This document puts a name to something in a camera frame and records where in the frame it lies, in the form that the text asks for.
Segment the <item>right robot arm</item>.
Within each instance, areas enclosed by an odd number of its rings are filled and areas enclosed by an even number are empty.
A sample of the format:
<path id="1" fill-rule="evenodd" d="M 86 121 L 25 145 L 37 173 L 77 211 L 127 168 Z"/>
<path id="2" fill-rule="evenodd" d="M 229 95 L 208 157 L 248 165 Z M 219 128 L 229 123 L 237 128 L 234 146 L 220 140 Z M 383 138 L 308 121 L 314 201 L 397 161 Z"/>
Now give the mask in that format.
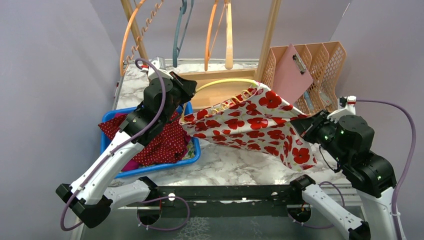
<path id="1" fill-rule="evenodd" d="M 392 201 L 397 185 L 394 168 L 387 159 L 372 152 L 374 129 L 361 116 L 348 114 L 332 120 L 326 111 L 293 120 L 292 125 L 303 140 L 318 144 L 336 160 L 360 196 L 367 220 L 347 211 L 308 175 L 290 182 L 289 199 L 312 205 L 346 240 L 405 239 Z"/>

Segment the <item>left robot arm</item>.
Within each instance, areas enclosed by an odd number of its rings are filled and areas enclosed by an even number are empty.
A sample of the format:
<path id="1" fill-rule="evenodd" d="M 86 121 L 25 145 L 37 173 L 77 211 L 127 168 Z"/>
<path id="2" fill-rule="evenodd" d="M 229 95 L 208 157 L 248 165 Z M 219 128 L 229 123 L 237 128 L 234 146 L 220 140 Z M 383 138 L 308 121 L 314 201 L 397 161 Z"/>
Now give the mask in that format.
<path id="1" fill-rule="evenodd" d="M 64 224 L 68 209 L 86 227 L 95 228 L 115 209 L 135 202 L 147 206 L 155 203 L 157 191 L 144 180 L 116 188 L 109 185 L 129 160 L 171 122 L 177 108 L 195 96 L 196 88 L 195 80 L 184 79 L 174 72 L 152 76 L 143 91 L 142 102 L 127 115 L 106 150 L 79 178 L 57 187 L 56 194 L 66 204 L 60 219 L 62 230 L 74 229 Z"/>

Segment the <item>grey-blue hanger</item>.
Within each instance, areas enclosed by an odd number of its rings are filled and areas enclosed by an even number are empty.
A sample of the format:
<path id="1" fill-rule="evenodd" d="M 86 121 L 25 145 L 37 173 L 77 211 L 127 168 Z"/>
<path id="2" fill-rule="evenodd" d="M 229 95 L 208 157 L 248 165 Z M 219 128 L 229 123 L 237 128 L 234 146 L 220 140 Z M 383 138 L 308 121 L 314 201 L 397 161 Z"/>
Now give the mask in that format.
<path id="1" fill-rule="evenodd" d="M 178 18 L 176 21 L 176 27 L 174 32 L 174 39 L 172 45 L 172 66 L 176 68 L 178 66 L 178 58 L 183 46 L 183 42 L 186 36 L 187 28 L 191 19 L 194 0 L 182 0 L 181 6 L 179 7 Z M 184 15 L 187 13 L 185 24 L 182 24 Z"/>

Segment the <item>wooden hanger metal hook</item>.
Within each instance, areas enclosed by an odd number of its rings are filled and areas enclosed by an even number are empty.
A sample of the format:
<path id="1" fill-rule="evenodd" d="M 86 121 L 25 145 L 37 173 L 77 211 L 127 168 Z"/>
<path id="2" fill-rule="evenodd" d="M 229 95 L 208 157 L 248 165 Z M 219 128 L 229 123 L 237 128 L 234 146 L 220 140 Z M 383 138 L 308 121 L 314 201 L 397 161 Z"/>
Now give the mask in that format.
<path id="1" fill-rule="evenodd" d="M 218 8 L 218 4 L 219 4 L 219 0 L 215 0 L 212 6 L 212 10 L 211 10 L 211 14 L 209 17 L 209 22 L 208 22 L 208 27 L 207 27 L 207 34 L 206 34 L 206 41 L 205 41 L 205 51 L 204 51 L 204 70 L 207 71 L 209 68 L 209 61 L 211 59 L 211 54 L 212 51 L 215 47 L 215 42 L 218 36 L 218 32 L 219 29 L 221 27 L 221 22 L 224 16 L 224 12 L 226 9 L 226 4 L 223 5 L 222 11 L 221 11 L 221 15 L 220 18 L 218 20 L 217 23 L 217 27 L 215 30 L 215 34 L 214 37 L 212 37 L 212 31 L 213 31 L 213 27 L 214 27 L 214 21 L 215 21 L 215 16 L 216 16 L 216 12 L 217 12 L 217 8 Z"/>

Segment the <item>lemon print skirt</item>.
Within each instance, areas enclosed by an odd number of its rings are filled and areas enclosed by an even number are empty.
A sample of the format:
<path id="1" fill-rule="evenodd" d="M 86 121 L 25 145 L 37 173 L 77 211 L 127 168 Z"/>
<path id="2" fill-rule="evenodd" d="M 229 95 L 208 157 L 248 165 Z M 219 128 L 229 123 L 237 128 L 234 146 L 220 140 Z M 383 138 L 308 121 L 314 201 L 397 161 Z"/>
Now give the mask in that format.
<path id="1" fill-rule="evenodd" d="M 186 146 L 186 154 L 184 155 L 184 157 L 182 158 L 182 160 L 192 159 L 194 156 L 195 156 L 195 145 L 191 141 Z"/>

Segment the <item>cream plastic hanger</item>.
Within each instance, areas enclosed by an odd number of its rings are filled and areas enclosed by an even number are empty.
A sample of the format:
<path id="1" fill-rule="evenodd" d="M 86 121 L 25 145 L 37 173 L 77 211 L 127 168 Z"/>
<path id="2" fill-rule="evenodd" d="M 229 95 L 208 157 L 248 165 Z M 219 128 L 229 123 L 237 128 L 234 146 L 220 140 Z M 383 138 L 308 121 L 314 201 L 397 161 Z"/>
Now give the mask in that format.
<path id="1" fill-rule="evenodd" d="M 232 1 L 225 0 L 226 7 L 226 51 L 225 51 L 225 68 L 231 70 L 234 64 L 233 55 L 233 18 L 232 18 Z"/>

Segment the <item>red poppy print skirt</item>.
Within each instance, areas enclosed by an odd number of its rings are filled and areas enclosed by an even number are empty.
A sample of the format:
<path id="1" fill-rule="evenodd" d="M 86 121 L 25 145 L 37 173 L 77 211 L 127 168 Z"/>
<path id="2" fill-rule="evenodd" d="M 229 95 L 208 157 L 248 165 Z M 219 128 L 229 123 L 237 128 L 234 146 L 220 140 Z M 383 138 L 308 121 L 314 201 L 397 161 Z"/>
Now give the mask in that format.
<path id="1" fill-rule="evenodd" d="M 310 143 L 301 138 L 292 124 L 305 118 L 307 115 L 268 86 L 253 80 L 240 94 L 184 115 L 179 124 L 191 137 L 269 154 L 287 168 L 300 172 L 317 164 Z"/>

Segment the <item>yellow wavy hanger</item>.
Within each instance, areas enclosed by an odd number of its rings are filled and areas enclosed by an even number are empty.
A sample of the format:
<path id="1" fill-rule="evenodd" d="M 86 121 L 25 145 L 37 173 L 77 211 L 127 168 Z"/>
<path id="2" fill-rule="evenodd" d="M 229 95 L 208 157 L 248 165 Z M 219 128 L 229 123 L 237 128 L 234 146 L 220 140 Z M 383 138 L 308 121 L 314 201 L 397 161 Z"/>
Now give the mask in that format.
<path id="1" fill-rule="evenodd" d="M 195 95 L 190 101 L 193 110 L 215 106 L 242 94 L 243 90 L 259 86 L 257 81 L 247 78 L 192 80 L 197 81 Z"/>

